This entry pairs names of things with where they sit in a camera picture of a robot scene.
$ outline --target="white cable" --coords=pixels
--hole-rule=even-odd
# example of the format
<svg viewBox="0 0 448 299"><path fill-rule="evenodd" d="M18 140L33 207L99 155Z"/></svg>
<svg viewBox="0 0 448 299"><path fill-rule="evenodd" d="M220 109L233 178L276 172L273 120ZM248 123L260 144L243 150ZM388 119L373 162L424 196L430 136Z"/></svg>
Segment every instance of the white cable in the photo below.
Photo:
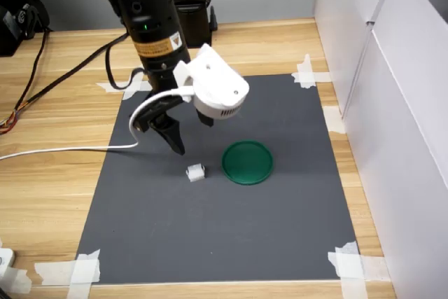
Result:
<svg viewBox="0 0 448 299"><path fill-rule="evenodd" d="M147 100L145 100L143 103L141 103L137 107L137 109L135 109L135 111L131 115L131 118L129 119L129 131L131 132L132 138L135 139L134 144L117 145L117 146L81 146L81 147L47 148L44 150L32 150L32 151L24 151L24 152L4 155L3 157L0 157L0 160L14 158L14 157L18 157L21 155L35 154L35 153L62 152L62 151L107 151L107 150L124 150L124 149L128 149L128 148L134 148L137 145L139 145L139 140L137 139L137 136L135 135L133 125L134 125L135 118L144 108L146 108L149 104L153 103L154 101L157 101L158 99L161 99L166 96L193 96L194 94L195 94L195 91L193 90L192 86L180 87L177 89L159 92L158 94L149 97Z"/></svg>

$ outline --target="white device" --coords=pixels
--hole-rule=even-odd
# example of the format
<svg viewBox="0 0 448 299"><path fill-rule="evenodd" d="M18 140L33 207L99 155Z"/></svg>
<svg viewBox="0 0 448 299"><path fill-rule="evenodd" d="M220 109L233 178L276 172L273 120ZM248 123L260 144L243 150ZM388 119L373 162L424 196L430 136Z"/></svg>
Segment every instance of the white device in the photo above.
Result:
<svg viewBox="0 0 448 299"><path fill-rule="evenodd" d="M180 61L174 69L177 86L192 86L195 108L213 119L234 116L249 92L249 84L209 45L204 44L188 64Z"/></svg>
<svg viewBox="0 0 448 299"><path fill-rule="evenodd" d="M0 279L3 278L7 269L13 266L14 257L13 250L0 248Z"/></svg>
<svg viewBox="0 0 448 299"><path fill-rule="evenodd" d="M195 182L205 178L205 167L202 164L196 164L188 166L186 174L190 179L190 182Z"/></svg>

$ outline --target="wooden table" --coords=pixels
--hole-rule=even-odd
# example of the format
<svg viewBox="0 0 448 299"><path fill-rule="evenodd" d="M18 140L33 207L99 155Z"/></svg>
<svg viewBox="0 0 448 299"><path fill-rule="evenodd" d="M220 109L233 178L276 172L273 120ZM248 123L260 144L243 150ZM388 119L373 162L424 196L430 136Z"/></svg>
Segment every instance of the wooden table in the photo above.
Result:
<svg viewBox="0 0 448 299"><path fill-rule="evenodd" d="M32 92L76 66L122 29L52 32ZM314 19L220 25L213 47L244 76L288 74L310 54L314 71L328 71ZM41 44L24 41L13 57L0 59L0 116L7 116L23 91ZM113 73L126 81L139 58L130 39L111 53ZM26 110L12 132L0 137L0 155L38 148L107 145L122 93L105 93L104 56L58 85ZM335 106L332 83L318 83L322 105ZM351 154L347 136L330 132L337 167L360 252L382 249ZM15 250L14 267L28 270L29 295L64 298L67 288L39 286L34 263L73 260L105 153L64 152L0 161L0 238ZM369 298L394 298L389 282L369 281ZM342 298L340 281L233 282L93 285L91 298Z"/></svg>

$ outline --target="green plastic disc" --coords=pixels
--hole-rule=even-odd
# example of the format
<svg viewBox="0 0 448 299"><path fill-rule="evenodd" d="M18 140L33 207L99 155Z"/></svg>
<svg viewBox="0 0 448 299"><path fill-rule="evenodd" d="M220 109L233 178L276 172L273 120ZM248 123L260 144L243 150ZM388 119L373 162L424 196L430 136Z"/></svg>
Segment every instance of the green plastic disc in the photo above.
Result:
<svg viewBox="0 0 448 299"><path fill-rule="evenodd" d="M227 178L240 185L255 185L267 179L274 168L270 151L252 140L238 141L225 150L222 159Z"/></svg>

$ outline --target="masking tape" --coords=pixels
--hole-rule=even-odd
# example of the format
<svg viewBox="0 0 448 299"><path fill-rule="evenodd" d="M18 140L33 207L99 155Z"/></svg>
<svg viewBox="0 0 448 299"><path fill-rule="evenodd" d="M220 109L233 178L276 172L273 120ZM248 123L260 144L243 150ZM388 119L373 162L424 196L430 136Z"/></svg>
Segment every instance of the masking tape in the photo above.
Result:
<svg viewBox="0 0 448 299"><path fill-rule="evenodd" d="M99 250L90 255L80 254L68 262L35 263L44 286L70 286L67 298L87 299L92 283L99 281Z"/></svg>
<svg viewBox="0 0 448 299"><path fill-rule="evenodd" d="M328 260L341 278L344 299L368 299L365 281L391 280L384 257L359 255L356 242L328 252Z"/></svg>
<svg viewBox="0 0 448 299"><path fill-rule="evenodd" d="M337 133L346 133L342 115L338 106L323 106L323 117L328 131Z"/></svg>
<svg viewBox="0 0 448 299"><path fill-rule="evenodd" d="M129 80L128 81L117 81L116 83L117 83L117 86L124 87L125 85L127 85L129 83ZM151 84L149 84L148 81L144 80L144 73L142 71L139 72L134 77L134 80L132 81L131 85L124 90L117 90L115 88L112 88L112 85L109 82L97 83L97 85L99 85L100 87L105 89L106 92L124 92L123 99L122 99L123 101L134 96L134 94L137 91L148 91L149 92L152 90Z"/></svg>
<svg viewBox="0 0 448 299"><path fill-rule="evenodd" d="M309 54L305 55L303 63L297 65L297 73L292 73L291 76L294 78L294 83L300 83L300 86L305 89L315 87L316 82L331 82L330 73L313 72Z"/></svg>
<svg viewBox="0 0 448 299"><path fill-rule="evenodd" d="M0 287L5 292L26 294L31 291L31 279L26 270L7 267L3 277L0 279Z"/></svg>

